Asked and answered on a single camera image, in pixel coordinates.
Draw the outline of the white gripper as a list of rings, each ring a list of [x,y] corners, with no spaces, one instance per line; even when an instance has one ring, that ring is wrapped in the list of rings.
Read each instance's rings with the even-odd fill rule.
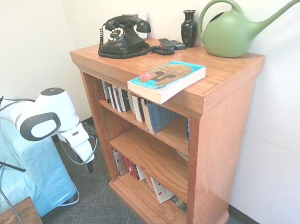
[[[85,131],[83,125],[76,125],[66,131],[60,131],[59,134],[60,143],[66,156],[73,163],[78,163],[68,154],[63,143],[67,143],[72,148],[76,156],[81,159],[82,162],[80,163],[86,165],[89,174],[94,171],[92,160],[95,158],[94,152],[96,150],[96,145],[92,146],[89,141],[90,137],[92,137],[92,135],[89,135],[89,133]]]

